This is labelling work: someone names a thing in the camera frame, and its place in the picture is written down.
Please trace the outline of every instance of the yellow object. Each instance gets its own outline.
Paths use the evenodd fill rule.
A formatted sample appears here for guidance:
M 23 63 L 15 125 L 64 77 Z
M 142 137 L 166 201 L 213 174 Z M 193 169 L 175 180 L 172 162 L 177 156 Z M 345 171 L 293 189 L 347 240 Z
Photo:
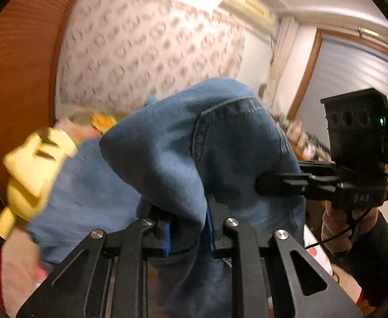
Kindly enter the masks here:
M 114 117 L 99 114 L 93 115 L 91 121 L 92 126 L 96 128 L 101 134 L 105 134 L 116 123 L 117 121 Z
M 47 135 L 45 141 L 37 132 L 31 134 L 22 146 L 4 157 L 11 179 L 7 186 L 8 207 L 0 214 L 3 239 L 10 235 L 17 217 L 30 221 L 43 211 L 64 160 L 77 152 L 64 131 L 49 128 Z
M 358 306 L 365 317 L 375 311 L 375 307 L 370 306 L 368 300 L 363 300 Z

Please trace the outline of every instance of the air conditioner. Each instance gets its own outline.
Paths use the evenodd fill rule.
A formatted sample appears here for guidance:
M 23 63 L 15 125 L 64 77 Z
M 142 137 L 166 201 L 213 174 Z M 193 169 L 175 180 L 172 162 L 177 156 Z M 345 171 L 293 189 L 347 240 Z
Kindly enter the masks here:
M 277 17 L 259 0 L 222 0 L 220 8 L 263 33 L 275 34 Z

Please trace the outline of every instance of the window blind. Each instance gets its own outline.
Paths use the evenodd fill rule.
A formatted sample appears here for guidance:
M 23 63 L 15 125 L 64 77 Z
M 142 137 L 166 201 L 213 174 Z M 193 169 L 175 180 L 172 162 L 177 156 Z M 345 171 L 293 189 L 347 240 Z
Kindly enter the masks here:
M 296 120 L 329 147 L 322 98 L 374 87 L 388 98 L 388 55 L 369 46 L 322 34 L 322 46 Z

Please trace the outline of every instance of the patterned wallpaper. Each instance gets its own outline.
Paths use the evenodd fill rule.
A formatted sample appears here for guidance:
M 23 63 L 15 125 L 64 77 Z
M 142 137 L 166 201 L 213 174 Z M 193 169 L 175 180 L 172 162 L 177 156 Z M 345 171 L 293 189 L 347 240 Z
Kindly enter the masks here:
M 244 29 L 174 0 L 77 0 L 58 68 L 62 103 L 131 112 L 210 77 L 235 78 Z

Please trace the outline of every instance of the white curtain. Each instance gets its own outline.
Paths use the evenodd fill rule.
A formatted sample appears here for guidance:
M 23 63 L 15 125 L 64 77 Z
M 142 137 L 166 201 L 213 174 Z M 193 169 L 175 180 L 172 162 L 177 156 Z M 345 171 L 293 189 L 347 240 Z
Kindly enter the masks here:
M 282 17 L 266 89 L 263 92 L 263 96 L 260 97 L 263 105 L 267 108 L 271 108 L 274 105 L 279 81 L 287 66 L 288 58 L 296 39 L 298 26 L 298 21 L 292 15 Z

